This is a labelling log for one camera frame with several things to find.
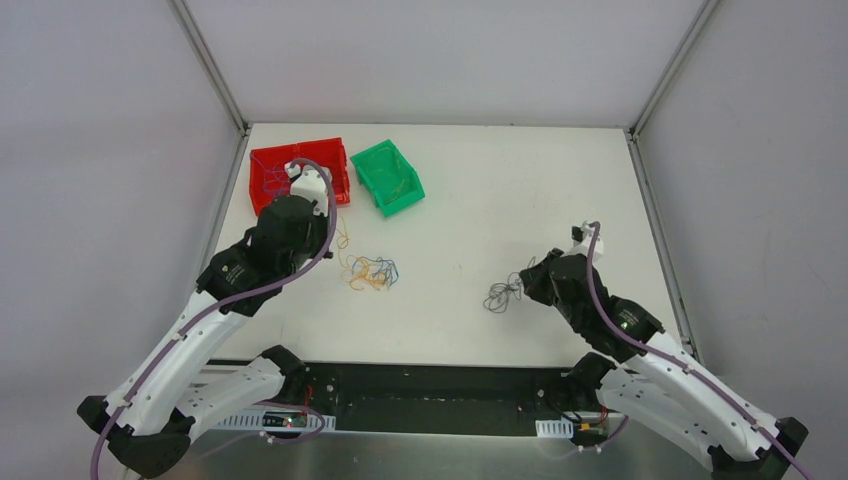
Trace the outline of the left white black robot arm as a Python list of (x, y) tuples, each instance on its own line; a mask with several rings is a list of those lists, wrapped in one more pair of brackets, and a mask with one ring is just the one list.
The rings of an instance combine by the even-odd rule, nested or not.
[(175, 324), (139, 368), (106, 396), (77, 409), (97, 433), (89, 475), (109, 450), (143, 478), (173, 466), (203, 433), (261, 401), (305, 400), (305, 364), (281, 345), (198, 389), (191, 383), (219, 347), (284, 286), (330, 257), (337, 222), (333, 195), (294, 193), (272, 200), (255, 226), (217, 254), (196, 281)]

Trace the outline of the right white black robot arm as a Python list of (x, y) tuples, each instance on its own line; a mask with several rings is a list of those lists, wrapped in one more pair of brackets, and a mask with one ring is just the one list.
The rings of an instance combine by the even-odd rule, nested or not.
[(678, 446), (714, 479), (780, 479), (809, 431), (722, 383), (637, 302), (609, 294), (583, 254), (551, 250), (518, 274), (524, 294), (555, 308), (591, 347), (566, 374), (576, 407), (625, 415)]

